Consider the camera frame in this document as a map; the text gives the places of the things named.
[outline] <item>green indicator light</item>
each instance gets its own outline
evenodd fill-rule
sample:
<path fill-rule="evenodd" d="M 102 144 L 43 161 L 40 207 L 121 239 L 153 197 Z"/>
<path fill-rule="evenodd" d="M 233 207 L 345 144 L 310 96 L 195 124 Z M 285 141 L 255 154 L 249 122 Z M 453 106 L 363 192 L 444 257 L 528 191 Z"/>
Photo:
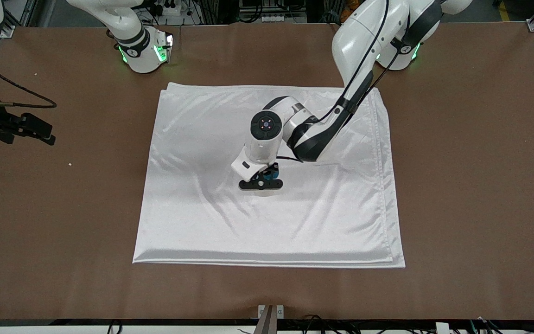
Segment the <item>green indicator light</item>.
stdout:
<path fill-rule="evenodd" d="M 158 55 L 159 61 L 165 61 L 166 60 L 166 53 L 163 52 L 163 49 L 161 47 L 158 47 L 157 45 L 154 45 L 154 51 L 156 51 L 156 55 Z"/>
<path fill-rule="evenodd" d="M 121 51 L 121 55 L 123 56 L 123 61 L 127 64 L 127 57 L 125 57 L 125 54 L 123 53 L 123 49 L 119 46 L 119 51 Z"/>
<path fill-rule="evenodd" d="M 417 57 L 417 50 L 420 48 L 420 43 L 417 44 L 417 46 L 415 47 L 415 51 L 413 51 L 413 55 L 411 56 L 411 60 L 415 59 L 415 57 Z"/>

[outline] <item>brown table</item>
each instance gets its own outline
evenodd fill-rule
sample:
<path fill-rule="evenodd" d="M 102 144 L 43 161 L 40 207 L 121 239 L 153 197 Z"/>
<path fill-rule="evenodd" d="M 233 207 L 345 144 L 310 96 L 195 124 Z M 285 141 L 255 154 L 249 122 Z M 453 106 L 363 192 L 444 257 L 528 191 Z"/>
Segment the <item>brown table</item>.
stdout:
<path fill-rule="evenodd" d="M 172 64 L 136 74 L 100 28 L 19 28 L 0 72 L 51 97 L 57 143 L 0 143 L 0 319 L 534 319 L 534 34 L 442 24 L 380 82 L 406 269 L 131 264 L 159 91 L 341 86 L 335 28 L 166 28 Z M 38 102 L 0 81 L 0 98 Z M 26 110 L 10 110 L 15 113 Z"/>

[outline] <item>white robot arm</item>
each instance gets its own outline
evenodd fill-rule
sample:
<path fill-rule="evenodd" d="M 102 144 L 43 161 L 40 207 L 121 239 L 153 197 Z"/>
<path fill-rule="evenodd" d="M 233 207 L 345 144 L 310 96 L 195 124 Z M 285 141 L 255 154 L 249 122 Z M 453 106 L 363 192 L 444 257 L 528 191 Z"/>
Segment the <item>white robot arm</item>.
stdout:
<path fill-rule="evenodd" d="M 142 25 L 131 7 L 143 0 L 67 0 L 77 8 L 99 19 L 119 44 L 123 61 L 138 73 L 155 70 L 169 57 L 172 35 Z"/>
<path fill-rule="evenodd" d="M 299 161 L 317 161 L 356 112 L 371 89 L 375 61 L 390 70 L 407 67 L 418 45 L 438 27 L 447 11 L 462 10 L 471 0 L 366 0 L 333 38 L 333 58 L 345 89 L 318 119 L 292 96 L 269 102 L 250 123 L 246 144 L 232 169 L 244 190 L 281 188 L 276 180 L 277 152 L 284 140 Z"/>

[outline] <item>folded white fabric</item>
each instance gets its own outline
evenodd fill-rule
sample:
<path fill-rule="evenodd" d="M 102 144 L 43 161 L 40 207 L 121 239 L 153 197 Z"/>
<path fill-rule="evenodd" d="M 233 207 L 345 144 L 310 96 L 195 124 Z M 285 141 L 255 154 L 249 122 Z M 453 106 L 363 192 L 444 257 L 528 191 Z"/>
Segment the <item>folded white fabric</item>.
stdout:
<path fill-rule="evenodd" d="M 239 190 L 230 168 L 267 102 L 290 95 L 320 117 L 342 90 L 169 84 L 159 98 L 133 262 L 404 268 L 388 115 L 377 89 L 321 161 L 279 161 L 282 189 Z M 293 156 L 284 143 L 279 155 Z"/>

